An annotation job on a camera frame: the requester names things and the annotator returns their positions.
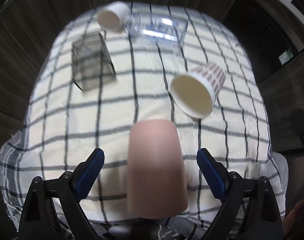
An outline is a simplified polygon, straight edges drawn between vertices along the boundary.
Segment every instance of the table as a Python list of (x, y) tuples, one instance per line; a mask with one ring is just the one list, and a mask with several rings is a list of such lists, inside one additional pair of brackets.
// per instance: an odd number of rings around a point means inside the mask
[[(153, 44), (142, 48), (125, 33), (105, 32), (96, 22), (97, 9), (65, 27), (35, 85), (23, 129), (1, 149), (0, 186), (15, 226), (18, 228), (24, 197), (35, 176), (54, 179), (73, 171), (95, 147), (105, 152), (105, 164), (89, 196), (81, 201), (85, 214), (94, 224), (137, 219), (126, 211), (128, 136), (134, 122), (155, 118), (171, 120), (177, 127), (189, 201), (185, 212), (160, 224), (199, 239), (219, 210), (220, 201), (212, 196), (196, 163), (201, 147), (229, 171), (246, 178), (267, 176), (284, 216), (285, 193), (271, 155), (267, 114), (237, 38), (221, 23), (195, 10), (142, 3), (129, 6), (132, 12), (187, 19), (181, 51), (169, 53)], [(106, 39), (117, 81), (82, 92), (72, 82), (71, 46), (73, 40), (94, 31), (101, 31)], [(175, 75), (208, 61), (224, 68), (227, 78), (211, 115), (195, 121), (175, 105), (169, 84)], [(58, 200), (55, 207), (63, 221)], [(242, 213), (241, 208), (236, 226)]]

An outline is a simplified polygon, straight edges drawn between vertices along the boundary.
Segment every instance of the screw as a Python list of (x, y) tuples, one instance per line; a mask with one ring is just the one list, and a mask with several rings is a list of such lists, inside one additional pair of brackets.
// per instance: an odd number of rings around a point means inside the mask
[(269, 181), (269, 179), (266, 176), (262, 176), (260, 179), (265, 183)]
[(239, 176), (239, 174), (237, 173), (237, 172), (235, 172), (235, 171), (231, 171), (230, 172), (230, 176), (232, 177), (232, 178), (237, 178), (238, 176)]
[(66, 179), (69, 178), (70, 176), (72, 176), (72, 172), (70, 172), (70, 171), (66, 171), (63, 173), (63, 177)]
[(41, 177), (40, 176), (37, 176), (35, 178), (33, 178), (33, 183), (39, 183), (41, 181)]

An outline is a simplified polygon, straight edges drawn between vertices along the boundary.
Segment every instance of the paper cup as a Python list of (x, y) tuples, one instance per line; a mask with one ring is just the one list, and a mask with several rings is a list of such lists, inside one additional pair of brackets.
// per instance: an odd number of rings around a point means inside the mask
[(187, 115), (202, 119), (213, 110), (213, 104), (225, 81), (225, 71), (213, 62), (175, 77), (171, 95)]
[(117, 32), (123, 29), (124, 19), (129, 13), (131, 10), (126, 3), (113, 2), (98, 12), (97, 22), (102, 28)]

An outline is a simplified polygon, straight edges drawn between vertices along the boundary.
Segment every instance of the transparent container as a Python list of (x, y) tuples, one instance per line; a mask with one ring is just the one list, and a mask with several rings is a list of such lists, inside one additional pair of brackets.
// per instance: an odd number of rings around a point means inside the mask
[(115, 79), (114, 65), (99, 32), (89, 33), (73, 42), (72, 66), (73, 81), (82, 91)]
[(136, 13), (124, 22), (125, 32), (134, 38), (143, 38), (168, 47), (182, 47), (188, 28), (188, 21), (171, 16)]

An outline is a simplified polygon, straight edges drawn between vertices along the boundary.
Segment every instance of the cup opening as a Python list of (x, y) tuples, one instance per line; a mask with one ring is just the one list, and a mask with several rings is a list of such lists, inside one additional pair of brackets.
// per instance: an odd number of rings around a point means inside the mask
[(201, 119), (212, 112), (213, 102), (208, 90), (199, 80), (189, 75), (173, 79), (171, 95), (181, 110), (193, 118)]
[(112, 11), (102, 10), (97, 16), (98, 24), (105, 29), (113, 30), (119, 27), (119, 17)]

